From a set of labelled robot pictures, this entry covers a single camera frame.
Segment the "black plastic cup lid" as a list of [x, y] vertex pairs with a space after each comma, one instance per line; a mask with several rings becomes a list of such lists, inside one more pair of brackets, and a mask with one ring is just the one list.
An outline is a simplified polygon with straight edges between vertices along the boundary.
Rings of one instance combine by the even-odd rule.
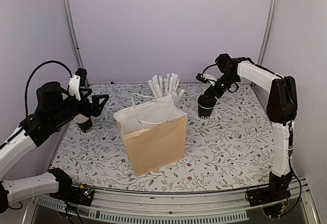
[[198, 105], [204, 109], [212, 109], [216, 105], [217, 99], [201, 95], [198, 98]]

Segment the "black and white coffee cup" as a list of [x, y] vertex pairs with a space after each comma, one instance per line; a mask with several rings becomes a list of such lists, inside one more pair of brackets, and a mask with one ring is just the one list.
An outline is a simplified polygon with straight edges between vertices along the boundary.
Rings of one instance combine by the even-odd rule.
[[198, 105], [198, 117], [201, 119], [208, 119], [213, 111], [213, 107], [203, 107]]

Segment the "brown paper bag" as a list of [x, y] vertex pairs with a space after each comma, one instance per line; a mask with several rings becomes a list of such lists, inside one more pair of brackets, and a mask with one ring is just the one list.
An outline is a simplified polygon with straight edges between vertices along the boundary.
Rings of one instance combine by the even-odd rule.
[[170, 94], [148, 98], [113, 115], [136, 176], [184, 157], [187, 113], [175, 106]]

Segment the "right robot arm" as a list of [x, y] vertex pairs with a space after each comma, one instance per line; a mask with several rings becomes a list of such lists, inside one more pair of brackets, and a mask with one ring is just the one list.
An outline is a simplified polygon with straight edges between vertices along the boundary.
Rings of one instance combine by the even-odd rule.
[[268, 92], [266, 114], [274, 132], [274, 161], [264, 197], [274, 202], [287, 190], [293, 175], [290, 160], [294, 147], [293, 126], [298, 109], [295, 79], [274, 73], [254, 63], [249, 57], [231, 58], [229, 54], [220, 54], [214, 66], [222, 73], [219, 78], [206, 74], [205, 71], [196, 76], [202, 83], [210, 83], [198, 98], [199, 117], [209, 117], [217, 100], [241, 79], [247, 79]]

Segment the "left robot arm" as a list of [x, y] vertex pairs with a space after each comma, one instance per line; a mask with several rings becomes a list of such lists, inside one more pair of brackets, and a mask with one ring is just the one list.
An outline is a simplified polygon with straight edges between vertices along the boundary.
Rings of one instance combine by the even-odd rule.
[[[36, 90], [37, 108], [29, 114], [12, 135], [1, 144], [1, 176], [24, 155], [40, 147], [51, 135], [74, 120], [82, 132], [92, 126], [92, 117], [101, 115], [109, 95], [98, 94], [91, 98], [90, 88], [79, 88], [77, 93], [63, 89], [59, 82], [43, 84]], [[8, 181], [1, 179], [1, 212], [22, 200], [49, 193], [62, 201], [87, 202], [83, 190], [72, 186], [72, 179], [60, 168], [30, 178]]]

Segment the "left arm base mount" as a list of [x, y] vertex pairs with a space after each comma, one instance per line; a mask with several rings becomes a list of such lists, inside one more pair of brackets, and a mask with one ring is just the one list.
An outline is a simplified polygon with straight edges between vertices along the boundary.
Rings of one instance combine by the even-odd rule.
[[62, 200], [68, 203], [91, 206], [94, 190], [87, 184], [78, 187], [73, 186], [73, 181], [68, 174], [60, 168], [53, 168], [48, 171], [58, 182], [58, 190], [50, 193], [50, 197]]

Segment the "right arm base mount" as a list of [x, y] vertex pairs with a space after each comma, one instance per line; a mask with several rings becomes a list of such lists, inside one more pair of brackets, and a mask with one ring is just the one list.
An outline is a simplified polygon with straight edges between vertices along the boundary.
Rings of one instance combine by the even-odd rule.
[[295, 204], [290, 207], [291, 193], [288, 186], [291, 180], [292, 178], [271, 178], [268, 187], [248, 188], [245, 192], [245, 199], [249, 202], [251, 207], [286, 200], [284, 204], [278, 203], [263, 208], [264, 214], [269, 219], [281, 218], [290, 213], [297, 206], [301, 198], [302, 185], [300, 180], [297, 180], [300, 186], [300, 193]]

